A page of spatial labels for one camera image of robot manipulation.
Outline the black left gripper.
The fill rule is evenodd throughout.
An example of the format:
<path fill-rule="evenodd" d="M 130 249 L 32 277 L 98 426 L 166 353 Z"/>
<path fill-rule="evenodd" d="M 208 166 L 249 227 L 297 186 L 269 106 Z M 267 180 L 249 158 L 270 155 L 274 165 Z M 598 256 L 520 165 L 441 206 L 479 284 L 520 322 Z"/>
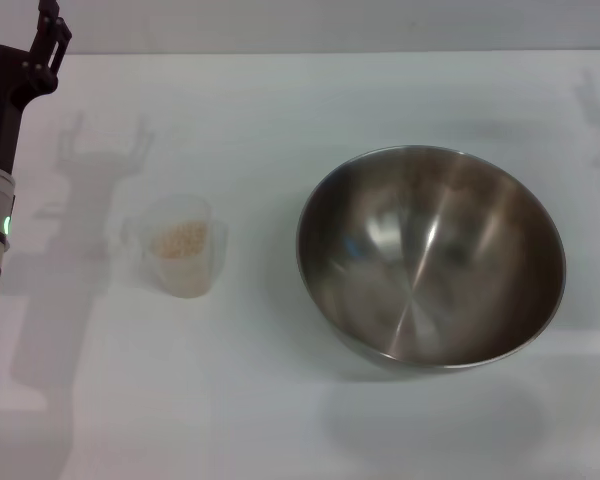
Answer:
<path fill-rule="evenodd" d="M 0 170 L 11 174 L 24 103 L 16 91 L 26 84 L 35 96 L 53 93 L 72 33 L 56 0 L 38 3 L 37 31 L 30 50 L 0 45 Z"/>

